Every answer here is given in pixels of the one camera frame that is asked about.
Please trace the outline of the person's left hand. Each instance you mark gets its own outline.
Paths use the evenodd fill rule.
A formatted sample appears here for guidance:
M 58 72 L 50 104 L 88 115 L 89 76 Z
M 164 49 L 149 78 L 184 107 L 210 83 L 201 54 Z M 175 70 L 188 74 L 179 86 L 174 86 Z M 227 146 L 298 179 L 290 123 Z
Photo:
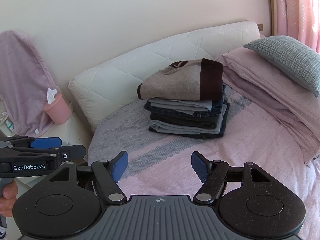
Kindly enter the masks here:
M 17 194 L 18 186 L 15 180 L 3 188 L 0 199 L 0 212 L 3 217 L 12 217 L 12 209 L 16 202 Z

